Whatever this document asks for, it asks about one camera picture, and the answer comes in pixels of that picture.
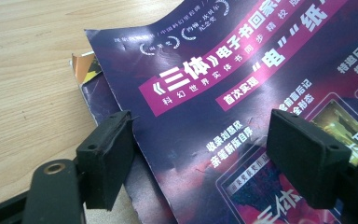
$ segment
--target book cover image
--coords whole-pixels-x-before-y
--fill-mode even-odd
[[[358,1],[185,1],[148,26],[86,33],[179,223],[338,222],[271,161],[245,188],[231,178],[261,162],[272,108],[340,136],[330,119],[358,147]]]
[[[264,147],[243,155],[216,185],[240,223],[338,223],[328,210],[307,206]]]

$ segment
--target printed picture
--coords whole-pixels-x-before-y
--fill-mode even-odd
[[[358,164],[358,121],[332,100],[312,121],[351,149],[353,165]]]

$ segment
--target purple poster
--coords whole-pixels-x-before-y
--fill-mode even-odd
[[[307,206],[265,143],[279,108],[358,162],[358,1],[185,1],[87,36],[179,223],[339,222]]]

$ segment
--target wooden table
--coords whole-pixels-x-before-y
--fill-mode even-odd
[[[68,63],[91,50],[83,30],[146,25],[180,2],[0,1],[0,202],[26,191],[39,165],[72,159],[95,128]],[[138,222],[124,189],[107,216]]]

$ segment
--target brochure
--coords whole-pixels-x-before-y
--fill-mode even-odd
[[[185,1],[148,26],[86,33],[179,223],[338,222],[265,143],[279,108],[358,162],[358,1]]]

